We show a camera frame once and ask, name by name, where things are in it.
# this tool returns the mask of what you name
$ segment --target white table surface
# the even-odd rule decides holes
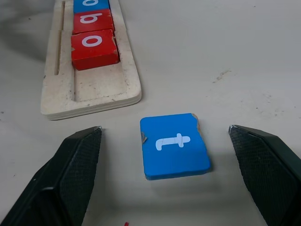
[[[105,164],[84,225],[266,225],[227,131],[231,124],[262,129],[301,156],[300,1],[120,2],[141,102],[48,121],[40,94],[54,2],[0,1],[0,220],[64,138],[101,125]],[[189,112],[200,119],[214,171],[147,181],[139,120]]]

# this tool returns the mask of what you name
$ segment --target wooden block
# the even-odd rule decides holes
[[[110,8],[108,0],[74,0],[73,13],[83,13]]]
[[[85,70],[119,62],[112,30],[85,32],[71,36],[71,58],[77,70]]]
[[[76,13],[74,15],[73,34],[106,29],[114,30],[112,15],[109,9]]]

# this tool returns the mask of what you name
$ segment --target red object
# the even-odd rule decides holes
[[[119,62],[112,30],[85,32],[71,36],[71,58],[77,70]]]
[[[114,23],[109,9],[76,13],[73,19],[73,34],[100,30],[114,30]]]

